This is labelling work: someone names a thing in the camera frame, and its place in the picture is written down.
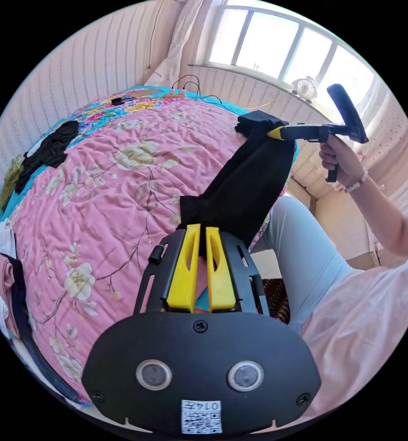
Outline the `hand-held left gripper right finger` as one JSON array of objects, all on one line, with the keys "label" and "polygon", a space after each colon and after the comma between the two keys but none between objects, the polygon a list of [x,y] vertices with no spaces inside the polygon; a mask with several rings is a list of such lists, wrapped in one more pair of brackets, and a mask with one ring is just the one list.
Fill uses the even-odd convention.
[{"label": "hand-held left gripper right finger", "polygon": [[236,298],[219,229],[207,227],[205,235],[209,311],[231,311],[235,308]]}]

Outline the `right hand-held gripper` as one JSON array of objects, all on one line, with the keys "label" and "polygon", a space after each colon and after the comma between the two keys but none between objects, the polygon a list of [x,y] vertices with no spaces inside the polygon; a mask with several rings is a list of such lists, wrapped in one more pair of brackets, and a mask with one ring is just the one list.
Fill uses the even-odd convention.
[{"label": "right hand-held gripper", "polygon": [[329,183],[337,182],[340,168],[336,151],[338,147],[344,145],[337,138],[338,135],[355,140],[355,124],[287,125],[276,127],[268,132],[268,137],[272,139],[282,139],[284,141],[305,140],[320,144],[320,156],[324,168],[328,171],[326,182]]}]

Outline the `person's right hand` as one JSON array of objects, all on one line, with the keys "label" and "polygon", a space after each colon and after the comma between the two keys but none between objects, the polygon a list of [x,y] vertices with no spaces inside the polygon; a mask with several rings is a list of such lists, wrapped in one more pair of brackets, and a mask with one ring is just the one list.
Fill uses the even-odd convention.
[{"label": "person's right hand", "polygon": [[356,190],[368,177],[357,154],[335,135],[329,135],[326,143],[320,145],[319,156],[324,169],[337,172],[336,181],[347,193]]}]

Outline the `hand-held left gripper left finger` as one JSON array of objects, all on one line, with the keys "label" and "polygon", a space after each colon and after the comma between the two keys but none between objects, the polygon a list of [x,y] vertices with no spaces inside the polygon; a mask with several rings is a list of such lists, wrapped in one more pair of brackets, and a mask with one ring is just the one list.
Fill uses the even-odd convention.
[{"label": "hand-held left gripper left finger", "polygon": [[200,224],[188,225],[184,231],[169,293],[166,298],[167,305],[171,310],[194,312],[199,243]]}]

